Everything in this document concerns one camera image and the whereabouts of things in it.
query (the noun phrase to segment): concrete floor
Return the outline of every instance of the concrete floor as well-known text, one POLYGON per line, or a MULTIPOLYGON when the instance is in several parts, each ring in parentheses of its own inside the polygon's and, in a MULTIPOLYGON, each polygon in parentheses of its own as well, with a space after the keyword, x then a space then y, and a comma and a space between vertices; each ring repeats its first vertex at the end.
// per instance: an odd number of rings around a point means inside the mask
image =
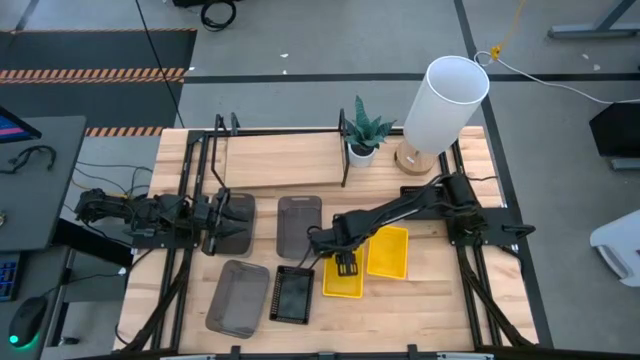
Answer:
MULTIPOLYGON (((196 14, 174 8, 170 1, 140 3, 152 28, 201 28, 196 14)), ((518 4, 516 0, 463 3, 473 40, 484 50, 502 40, 518 4)), ((545 36, 550 25, 593 21, 613 3, 528 2, 502 59, 538 74, 636 73, 638 38, 556 41, 545 36)), ((29 0, 0 0, 0 30, 13 29, 28 4, 29 0)), ((640 21, 640 5, 624 19, 640 21)), ((141 27, 132 0, 39 0, 26 23, 27 29, 141 27)), ((466 56, 466 51, 449 0, 246 0, 238 3, 237 21, 228 30, 199 31, 194 69, 188 75, 281 75, 285 70, 288 74, 423 73, 433 59, 466 56)), ((495 64, 487 71, 506 73, 495 64)), ((415 81, 187 84, 180 110, 189 127, 211 126, 216 113, 231 111, 243 126, 328 126, 335 124, 340 107, 353 117, 353 99, 359 94, 370 113, 402 123, 418 85, 415 81)), ((569 85, 610 100, 640 97, 637 81, 569 85)), ((640 174, 613 173, 595 149, 588 121, 604 107, 530 82, 494 82, 489 96, 524 221, 538 229, 529 239, 530 247, 555 347, 640 353, 640 290, 621 285, 588 245, 595 228, 640 208, 640 174)), ((479 110, 471 123, 484 124, 483 115, 479 110)), ((85 141, 81 159, 151 166, 157 144, 157 138, 92 138, 85 141)), ((123 186, 131 176, 125 170, 87 171, 123 186)), ((76 180, 114 190, 80 175, 76 180)), ((79 192, 71 189, 67 204, 74 205, 79 192)), ((63 216, 71 214, 65 211, 63 216)), ((85 272, 105 266, 85 260, 78 264, 85 272)), ((99 288, 91 283, 75 285, 77 296, 99 288)), ((109 302, 70 309, 64 334, 82 334, 83 343, 48 349, 43 358, 103 354, 112 344, 118 296, 104 294, 109 302), (97 314, 102 320, 91 324, 74 320, 83 314, 97 314)))

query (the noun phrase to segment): black mat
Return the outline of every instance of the black mat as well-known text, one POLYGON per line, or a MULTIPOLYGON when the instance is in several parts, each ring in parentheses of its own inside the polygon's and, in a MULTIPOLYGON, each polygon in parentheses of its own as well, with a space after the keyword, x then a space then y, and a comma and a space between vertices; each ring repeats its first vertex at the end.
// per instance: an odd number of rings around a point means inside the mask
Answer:
MULTIPOLYGON (((196 31, 151 31, 150 35, 162 67, 189 67, 196 31)), ((0 49, 11 36, 0 34, 0 49)), ((21 32, 4 53, 0 68, 7 70, 158 67, 144 31, 21 32)))
MULTIPOLYGON (((181 83, 170 83, 180 100, 181 83)), ((173 127, 176 111, 164 82, 0 85, 3 106, 20 117, 84 115, 87 127, 173 127)))

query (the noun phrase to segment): yellow tray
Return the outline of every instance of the yellow tray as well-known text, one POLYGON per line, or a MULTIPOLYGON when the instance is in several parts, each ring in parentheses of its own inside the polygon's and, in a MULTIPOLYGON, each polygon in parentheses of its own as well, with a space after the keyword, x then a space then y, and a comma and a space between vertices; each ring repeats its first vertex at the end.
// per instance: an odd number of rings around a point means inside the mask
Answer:
POLYGON ((369 238, 367 273, 393 279, 407 277, 409 230, 385 226, 369 238))
POLYGON ((324 260, 324 276, 322 278, 322 294, 325 296, 359 299, 364 288, 364 245, 355 252, 358 275, 338 276, 338 265, 335 255, 324 260))

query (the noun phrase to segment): succulent plant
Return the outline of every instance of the succulent plant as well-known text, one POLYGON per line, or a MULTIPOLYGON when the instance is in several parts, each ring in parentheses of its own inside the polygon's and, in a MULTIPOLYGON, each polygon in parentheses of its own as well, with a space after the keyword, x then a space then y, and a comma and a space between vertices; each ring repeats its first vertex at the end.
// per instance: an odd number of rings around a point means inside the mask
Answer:
POLYGON ((347 121, 347 142, 352 147, 360 147, 362 150, 369 150, 368 152, 374 148, 379 149, 380 143, 384 142, 384 138, 389 135, 397 120, 385 123, 381 121, 381 116, 373 121, 369 120, 362 99, 356 96, 356 120, 347 121))

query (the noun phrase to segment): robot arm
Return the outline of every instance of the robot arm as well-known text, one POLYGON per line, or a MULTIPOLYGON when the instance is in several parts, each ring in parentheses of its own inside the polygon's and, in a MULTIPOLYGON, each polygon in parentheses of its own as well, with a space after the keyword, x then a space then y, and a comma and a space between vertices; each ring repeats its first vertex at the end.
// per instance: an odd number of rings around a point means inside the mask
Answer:
POLYGON ((380 227, 402 220, 423 210, 435 212, 438 218, 455 218, 465 222, 470 231, 486 227, 479 215, 480 204, 469 179, 463 174, 434 178, 418 191, 403 195, 372 210, 354 210, 337 214, 332 228, 309 231, 314 253, 322 257, 336 254, 340 276, 358 273, 353 251, 373 236, 380 227))

